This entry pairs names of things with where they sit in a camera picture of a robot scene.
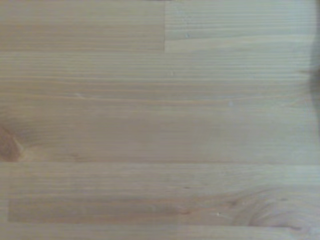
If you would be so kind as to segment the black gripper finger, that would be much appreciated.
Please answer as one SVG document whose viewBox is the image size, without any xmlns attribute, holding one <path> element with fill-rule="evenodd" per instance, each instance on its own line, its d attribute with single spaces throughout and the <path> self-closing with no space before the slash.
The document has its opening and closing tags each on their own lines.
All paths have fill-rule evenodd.
<svg viewBox="0 0 320 240">
<path fill-rule="evenodd" d="M 310 52 L 310 71 L 318 73 L 320 71 L 320 42 L 315 41 Z"/>
<path fill-rule="evenodd" d="M 300 73 L 307 77 L 306 86 L 311 98 L 318 101 L 320 99 L 320 71 L 301 70 Z"/>
</svg>

